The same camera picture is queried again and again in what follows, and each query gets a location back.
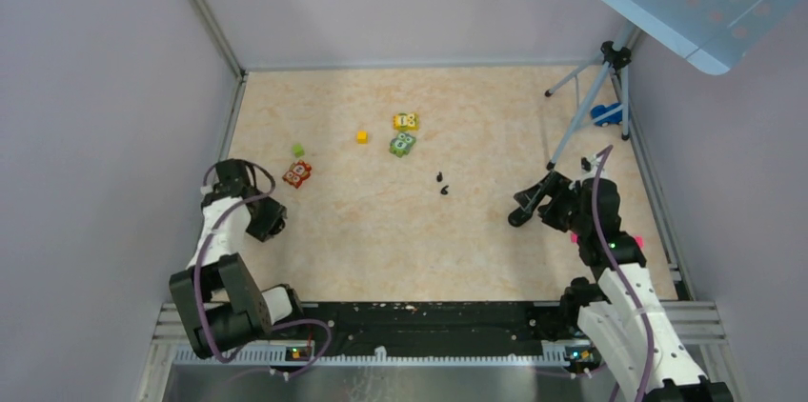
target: beige floor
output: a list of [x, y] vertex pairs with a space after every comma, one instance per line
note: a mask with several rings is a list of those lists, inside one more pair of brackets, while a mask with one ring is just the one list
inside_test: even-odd
[[[537, 219], [520, 229], [507, 223], [513, 194], [546, 173], [575, 112], [574, 82], [542, 95], [569, 70], [251, 73], [231, 157], [266, 167], [278, 180], [273, 196], [289, 208], [275, 239], [247, 239], [244, 258], [259, 288], [289, 283], [302, 299], [320, 301], [546, 300], [576, 276], [591, 279], [568, 234]], [[581, 75], [582, 90], [595, 72]], [[613, 100], [611, 86], [599, 98]], [[417, 112], [421, 128], [399, 159], [388, 147], [402, 111]], [[359, 130], [369, 144], [355, 142]], [[580, 156], [615, 144], [606, 170], [622, 196], [623, 228], [644, 238], [657, 292], [675, 298], [631, 144], [619, 131], [580, 131], [558, 168], [578, 176]], [[280, 180], [296, 142], [313, 166], [299, 190]]]

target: tripod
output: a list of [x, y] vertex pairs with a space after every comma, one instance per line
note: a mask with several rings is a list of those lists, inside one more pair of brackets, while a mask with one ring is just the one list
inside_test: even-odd
[[[597, 74], [595, 82], [592, 83], [592, 86], [589, 88], [583, 102], [581, 102], [581, 104], [578, 106], [576, 115], [573, 116], [573, 120], [570, 122], [570, 126], [567, 127], [567, 131], [564, 132], [561, 142], [558, 143], [558, 148], [555, 149], [553, 157], [550, 159], [550, 162], [547, 163], [548, 171], [551, 171], [556, 167], [556, 162], [558, 162], [558, 158], [561, 157], [561, 152], [564, 151], [564, 147], [567, 145], [567, 142], [570, 141], [570, 137], [573, 136], [575, 131], [583, 129], [590, 124], [597, 124], [618, 111], [623, 112], [622, 139], [629, 139], [629, 69], [627, 66], [631, 62], [631, 50], [626, 48], [626, 45], [630, 44], [630, 40], [633, 40], [635, 35], [638, 33], [639, 28], [631, 21], [626, 21], [625, 25], [617, 34], [614, 42], [603, 42], [603, 45], [600, 46], [600, 51], [593, 56], [592, 59], [583, 62], [577, 67], [577, 69], [573, 70], [569, 75], [565, 76], [561, 79], [561, 81], [556, 83], [555, 86], [544, 92], [545, 97], [550, 97], [570, 80], [577, 77], [578, 74], [587, 67], [597, 63], [603, 64], [600, 67], [600, 72]], [[607, 75], [612, 78], [615, 91], [619, 96], [619, 105], [601, 114], [591, 122], [584, 123], [583, 117], [589, 113], [589, 110], [592, 108], [592, 104], [595, 102], [595, 98], [597, 97], [597, 92], [600, 90], [600, 87], [603, 86], [603, 82], [606, 80]]]

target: white wall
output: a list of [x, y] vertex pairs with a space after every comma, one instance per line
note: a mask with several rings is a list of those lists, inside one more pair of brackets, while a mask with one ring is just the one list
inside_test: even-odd
[[243, 67], [547, 63], [590, 57], [599, 0], [208, 0]]
[[133, 399], [233, 86], [187, 0], [0, 0], [0, 398]]
[[725, 75], [653, 39], [632, 67], [697, 296], [716, 300], [752, 400], [804, 400], [808, 0]]

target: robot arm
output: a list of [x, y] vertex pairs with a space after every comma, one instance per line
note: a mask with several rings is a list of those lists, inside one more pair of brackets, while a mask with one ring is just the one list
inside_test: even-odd
[[601, 176], [597, 209], [600, 225], [620, 270], [635, 290], [641, 311], [611, 267], [596, 234], [592, 216], [593, 166], [597, 157], [581, 159], [584, 174], [571, 180], [550, 171], [541, 181], [515, 194], [519, 208], [508, 222], [519, 227], [535, 211], [541, 221], [559, 231], [577, 235], [578, 254], [595, 276], [573, 280], [560, 302], [564, 328], [577, 327], [586, 334], [620, 388], [632, 396], [640, 385], [648, 356], [646, 330], [641, 315], [646, 313], [654, 335], [653, 366], [646, 386], [646, 402], [732, 402], [724, 383], [711, 383], [679, 340], [654, 292], [645, 257], [634, 237], [620, 230], [620, 197], [616, 184]]
[[194, 267], [205, 247], [199, 279], [202, 298], [210, 302], [218, 291], [228, 295], [228, 302], [205, 310], [219, 350], [266, 339], [273, 324], [291, 315], [302, 315], [291, 288], [279, 285], [262, 293], [239, 255], [244, 249], [245, 233], [262, 242], [280, 233], [285, 227], [286, 208], [269, 196], [246, 203], [246, 199], [267, 195], [254, 184], [254, 171], [246, 161], [228, 159], [216, 164], [215, 169], [216, 183], [212, 188], [203, 188], [205, 221], [196, 252], [188, 267], [172, 275], [169, 282], [193, 351], [201, 358], [213, 355], [203, 333], [193, 285]]

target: green toy block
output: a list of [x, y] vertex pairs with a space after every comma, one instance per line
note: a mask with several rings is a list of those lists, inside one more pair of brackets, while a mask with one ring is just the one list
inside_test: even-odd
[[406, 156], [415, 144], [415, 137], [408, 133], [399, 132], [398, 135], [390, 141], [390, 153], [398, 157]]
[[303, 154], [306, 154], [306, 152], [303, 151], [303, 146], [299, 143], [294, 144], [292, 147], [292, 152], [294, 153], [294, 157], [303, 157]]

